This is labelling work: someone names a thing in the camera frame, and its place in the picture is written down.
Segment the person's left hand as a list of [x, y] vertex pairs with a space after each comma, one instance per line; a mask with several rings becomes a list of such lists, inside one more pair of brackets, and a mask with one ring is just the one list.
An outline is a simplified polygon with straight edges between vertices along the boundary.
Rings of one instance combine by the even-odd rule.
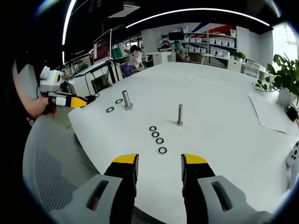
[[46, 98], [41, 97], [35, 100], [29, 100], [28, 106], [26, 107], [27, 112], [29, 115], [36, 119], [42, 114], [49, 114], [55, 117], [57, 115], [57, 108], [55, 105], [50, 105], [50, 99], [52, 98]]

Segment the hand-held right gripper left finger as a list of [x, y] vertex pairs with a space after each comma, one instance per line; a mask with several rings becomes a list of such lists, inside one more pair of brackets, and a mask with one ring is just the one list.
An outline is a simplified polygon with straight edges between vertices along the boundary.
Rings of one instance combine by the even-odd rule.
[[74, 191], [70, 203], [50, 212], [56, 224], [129, 224], [136, 197], [139, 155], [115, 158]]

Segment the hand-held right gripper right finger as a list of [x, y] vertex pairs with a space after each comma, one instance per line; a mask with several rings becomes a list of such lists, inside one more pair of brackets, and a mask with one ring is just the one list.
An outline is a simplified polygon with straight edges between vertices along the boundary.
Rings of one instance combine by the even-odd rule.
[[183, 153], [182, 195], [189, 224], [268, 224], [272, 214], [257, 211], [245, 193], [222, 175], [215, 175], [208, 162]]

